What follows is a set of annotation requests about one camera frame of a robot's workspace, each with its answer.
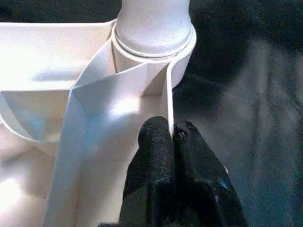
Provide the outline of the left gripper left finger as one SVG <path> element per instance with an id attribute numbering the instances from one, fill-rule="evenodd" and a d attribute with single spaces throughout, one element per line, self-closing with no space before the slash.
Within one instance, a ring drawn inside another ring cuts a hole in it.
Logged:
<path id="1" fill-rule="evenodd" d="M 152 117 L 141 127 L 138 150 L 128 169 L 119 222 L 166 227 L 175 219 L 176 183 L 168 121 Z"/>

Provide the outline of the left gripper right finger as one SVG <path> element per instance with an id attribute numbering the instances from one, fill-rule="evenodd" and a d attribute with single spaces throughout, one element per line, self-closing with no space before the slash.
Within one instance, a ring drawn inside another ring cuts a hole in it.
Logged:
<path id="1" fill-rule="evenodd" d="M 228 173 L 191 122 L 174 127 L 179 220 L 195 227 L 246 227 Z"/>

